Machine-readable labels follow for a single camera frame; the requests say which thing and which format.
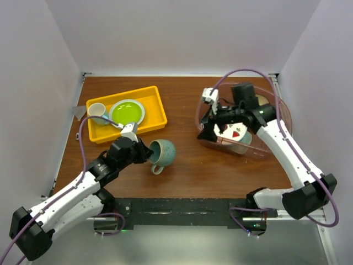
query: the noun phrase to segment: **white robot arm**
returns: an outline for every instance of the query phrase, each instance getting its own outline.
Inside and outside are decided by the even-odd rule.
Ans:
[[[201,119],[203,130],[197,138],[216,142],[217,136],[213,130],[215,124],[220,133],[223,133],[227,124],[243,123],[267,144],[292,185],[290,189],[257,189],[248,194],[247,207],[285,209],[293,218],[300,219],[326,205],[329,201],[328,192],[332,194],[337,184],[335,177],[332,174],[324,175],[309,160],[288,133],[284,122],[277,121],[274,106],[259,105],[251,83],[234,86],[232,94],[236,106],[223,107],[217,102],[218,90],[204,89],[201,101],[209,104],[210,108]]]
[[[29,210],[21,207],[14,212],[10,237],[28,260],[42,256],[65,231],[112,207],[114,197],[103,187],[125,167],[144,163],[153,153],[136,136],[136,131],[137,124],[127,124],[110,149],[94,159],[69,185]]]

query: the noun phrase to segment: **wooden surface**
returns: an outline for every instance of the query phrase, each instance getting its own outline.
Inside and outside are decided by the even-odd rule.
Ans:
[[[130,165],[106,189],[116,197],[145,198],[241,198],[260,188],[289,188],[284,170],[273,155],[260,161],[231,155],[202,146],[196,139],[195,110],[203,88],[212,87],[219,77],[87,77],[78,105],[96,97],[155,85],[158,87],[168,123],[164,129],[140,135],[145,145],[154,139],[168,139],[176,147],[174,163],[160,175],[150,172],[149,162]],[[262,78],[229,78],[251,81],[269,88]],[[75,139],[80,122],[75,118],[58,174],[55,192],[82,170],[79,143]],[[83,142],[87,161],[95,159],[110,143]]]

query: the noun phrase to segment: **plate rim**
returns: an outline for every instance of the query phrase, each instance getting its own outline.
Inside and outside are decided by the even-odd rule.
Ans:
[[[123,99],[123,100],[120,100],[120,101],[116,102],[113,106],[111,106],[111,108],[110,108],[110,110],[109,110],[109,119],[110,119],[110,120],[113,120],[112,115],[113,115],[114,109],[115,109],[118,105],[120,105],[121,103],[125,103],[125,102],[133,102],[133,103],[137,104],[137,105],[141,108],[141,110],[142,110],[142,115],[141,115],[141,118],[138,120],[137,125],[139,125],[140,123],[142,123],[143,119],[145,118],[145,108],[144,108],[144,106],[142,105],[141,102],[139,102],[139,101],[137,101],[137,100],[135,100],[135,99]]]

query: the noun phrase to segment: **green plate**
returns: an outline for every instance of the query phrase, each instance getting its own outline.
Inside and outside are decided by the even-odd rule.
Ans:
[[[121,100],[115,103],[109,111],[109,119],[124,126],[128,123],[140,124],[144,117],[145,108],[134,99]]]

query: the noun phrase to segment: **white cup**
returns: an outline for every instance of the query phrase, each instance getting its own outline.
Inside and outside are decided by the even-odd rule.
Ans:
[[[109,118],[105,105],[103,105],[101,103],[94,103],[91,106],[89,106],[89,108],[87,110],[87,115],[88,116],[100,116],[105,119]],[[109,123],[106,120],[98,119],[98,118],[92,118],[92,120],[99,125],[107,125]]]

